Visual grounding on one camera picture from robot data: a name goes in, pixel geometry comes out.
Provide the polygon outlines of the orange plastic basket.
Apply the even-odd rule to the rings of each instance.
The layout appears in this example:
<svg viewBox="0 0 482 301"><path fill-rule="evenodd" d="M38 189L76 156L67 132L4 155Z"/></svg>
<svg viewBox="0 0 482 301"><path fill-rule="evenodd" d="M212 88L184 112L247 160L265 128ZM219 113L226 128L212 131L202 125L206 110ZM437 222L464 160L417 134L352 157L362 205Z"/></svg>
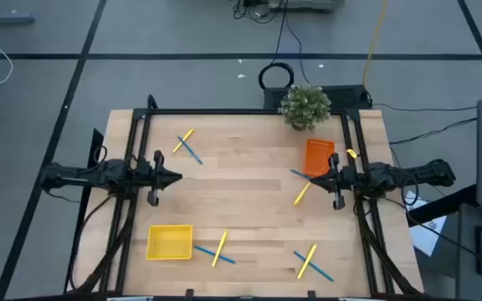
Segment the orange plastic basket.
<svg viewBox="0 0 482 301"><path fill-rule="evenodd" d="M306 141L304 173L308 176L321 176L330 169L328 160L334 152L334 142L310 138Z"/></svg>

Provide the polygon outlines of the white paper sheet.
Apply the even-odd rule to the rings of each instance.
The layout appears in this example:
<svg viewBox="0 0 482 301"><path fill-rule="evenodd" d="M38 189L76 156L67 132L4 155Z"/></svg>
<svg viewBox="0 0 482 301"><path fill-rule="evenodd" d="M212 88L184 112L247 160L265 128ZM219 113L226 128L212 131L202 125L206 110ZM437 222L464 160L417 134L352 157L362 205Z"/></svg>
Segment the white paper sheet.
<svg viewBox="0 0 482 301"><path fill-rule="evenodd" d="M433 250L442 232L447 217L438 217L430 222L425 222L421 226L409 228L413 246L427 256L433 254Z"/></svg>

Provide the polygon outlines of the black perforated box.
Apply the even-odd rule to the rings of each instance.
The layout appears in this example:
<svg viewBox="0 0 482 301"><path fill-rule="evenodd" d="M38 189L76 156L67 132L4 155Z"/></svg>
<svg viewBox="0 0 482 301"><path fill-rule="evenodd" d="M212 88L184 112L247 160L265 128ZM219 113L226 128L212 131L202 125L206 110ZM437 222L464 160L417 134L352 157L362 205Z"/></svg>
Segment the black perforated box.
<svg viewBox="0 0 482 301"><path fill-rule="evenodd" d="M362 85L322 86L322 92L331 101L331 110L370 110L372 100ZM264 91L264 109L277 110L287 95L287 88L268 88Z"/></svg>

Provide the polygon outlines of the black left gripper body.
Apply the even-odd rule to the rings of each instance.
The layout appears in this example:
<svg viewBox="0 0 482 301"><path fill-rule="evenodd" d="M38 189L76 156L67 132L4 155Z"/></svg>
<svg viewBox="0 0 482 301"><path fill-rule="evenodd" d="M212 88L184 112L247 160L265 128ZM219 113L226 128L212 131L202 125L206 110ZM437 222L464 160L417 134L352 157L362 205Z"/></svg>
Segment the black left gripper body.
<svg viewBox="0 0 482 301"><path fill-rule="evenodd" d="M160 150L154 151L154 166L144 157L139 157L137 160L137 180L141 186L149 186L151 188L148 192L147 201L153 207L159 205L158 191L164 190L170 185L168 171L163 166L164 161L165 157Z"/></svg>

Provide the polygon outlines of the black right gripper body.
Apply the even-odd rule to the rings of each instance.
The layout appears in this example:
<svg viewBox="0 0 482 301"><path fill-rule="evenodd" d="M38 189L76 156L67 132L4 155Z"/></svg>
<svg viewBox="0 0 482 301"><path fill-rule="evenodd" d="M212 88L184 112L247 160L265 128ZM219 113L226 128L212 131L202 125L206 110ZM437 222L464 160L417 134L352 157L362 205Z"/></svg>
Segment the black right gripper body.
<svg viewBox="0 0 482 301"><path fill-rule="evenodd" d="M341 169L338 168L340 159L337 153L332 153L329 158L330 170L329 170L329 192L333 193L335 200L333 201L333 208L335 210L341 210L345 207L345 197L341 191L351 190L356 182L356 171L353 167L345 166Z"/></svg>

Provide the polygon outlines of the black slanted bar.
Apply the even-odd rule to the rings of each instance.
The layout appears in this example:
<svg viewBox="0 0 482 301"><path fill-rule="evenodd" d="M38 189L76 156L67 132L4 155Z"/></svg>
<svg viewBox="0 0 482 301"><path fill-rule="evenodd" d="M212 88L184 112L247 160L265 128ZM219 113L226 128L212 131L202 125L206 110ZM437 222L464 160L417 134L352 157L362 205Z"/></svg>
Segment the black slanted bar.
<svg viewBox="0 0 482 301"><path fill-rule="evenodd" d="M408 226L415 227L418 223L423 224L456 213L459 211L461 204L477 206L476 195L476 185L473 184L434 202L412 209L407 217Z"/></svg>

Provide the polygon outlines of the potted green plant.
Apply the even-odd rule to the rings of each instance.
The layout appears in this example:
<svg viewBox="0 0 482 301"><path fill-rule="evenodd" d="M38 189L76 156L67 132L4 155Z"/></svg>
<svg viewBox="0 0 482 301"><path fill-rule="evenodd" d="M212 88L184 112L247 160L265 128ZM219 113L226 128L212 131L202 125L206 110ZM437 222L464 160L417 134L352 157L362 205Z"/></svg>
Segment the potted green plant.
<svg viewBox="0 0 482 301"><path fill-rule="evenodd" d="M291 87L279 102L277 111L285 123L298 131L314 131L330 118L331 100L319 86Z"/></svg>

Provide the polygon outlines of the yellow pen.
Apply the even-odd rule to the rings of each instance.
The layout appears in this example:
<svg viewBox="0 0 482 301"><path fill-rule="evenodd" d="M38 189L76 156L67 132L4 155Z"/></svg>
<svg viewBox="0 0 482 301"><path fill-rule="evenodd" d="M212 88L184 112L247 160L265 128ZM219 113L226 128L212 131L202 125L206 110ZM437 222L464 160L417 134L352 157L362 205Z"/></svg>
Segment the yellow pen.
<svg viewBox="0 0 482 301"><path fill-rule="evenodd" d="M212 262L212 268L215 268L216 265L217 265L217 262L218 262L218 260L219 260L219 258L220 258L220 253L221 253L221 251L222 251L222 249L223 249L223 245L224 245L224 243L225 243L225 241L226 241L226 239L227 239L227 236L228 236L228 229L225 229L225 230L223 231L223 235L222 235L222 237L221 237L221 240L220 240L220 242L219 242L219 244L218 244L218 247L217 247L217 250L216 250L216 252L215 252L215 255L214 255L214 258L213 258L213 262Z"/></svg>
<svg viewBox="0 0 482 301"><path fill-rule="evenodd" d="M304 273L305 273L305 270L307 269L307 267L309 266L309 263L310 263L310 260L312 259L314 253L315 253L315 250L317 249L317 244L314 243L312 245L312 247L310 248L310 251L308 252L308 254L305 256L305 259L304 259L304 262L303 262L303 265L301 266L300 268L300 271L298 272L297 274L297 279L300 280L302 279Z"/></svg>
<svg viewBox="0 0 482 301"><path fill-rule="evenodd" d="M297 207L299 205L299 203L303 199L304 195L306 194L306 192L310 188L310 185L311 185L311 182L307 182L306 185L303 187L303 189L300 191L299 195L295 198L294 207Z"/></svg>
<svg viewBox="0 0 482 301"><path fill-rule="evenodd" d="M188 132L179 140L175 148L172 150L172 154L175 154L178 152L178 150L183 146L183 143L187 141L187 139L192 135L193 132L194 132L194 128L190 128Z"/></svg>

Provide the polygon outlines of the grey box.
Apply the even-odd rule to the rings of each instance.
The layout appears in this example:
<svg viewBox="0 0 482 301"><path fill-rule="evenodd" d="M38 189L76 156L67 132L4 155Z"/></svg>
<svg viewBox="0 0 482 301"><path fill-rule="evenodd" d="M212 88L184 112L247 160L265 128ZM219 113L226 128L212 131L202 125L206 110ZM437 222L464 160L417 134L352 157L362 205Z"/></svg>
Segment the grey box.
<svg viewBox="0 0 482 301"><path fill-rule="evenodd" d="M338 9L345 0L262 0L271 9L287 8L296 11L329 13Z"/></svg>

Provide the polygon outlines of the yellow plastic basket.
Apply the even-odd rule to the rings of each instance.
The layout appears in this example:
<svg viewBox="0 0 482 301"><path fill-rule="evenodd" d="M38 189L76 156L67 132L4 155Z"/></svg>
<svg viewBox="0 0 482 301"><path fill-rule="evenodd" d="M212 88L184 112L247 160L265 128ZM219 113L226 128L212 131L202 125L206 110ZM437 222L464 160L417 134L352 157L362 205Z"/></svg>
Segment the yellow plastic basket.
<svg viewBox="0 0 482 301"><path fill-rule="evenodd" d="M192 225L152 225L149 227L146 259L151 261L192 258Z"/></svg>

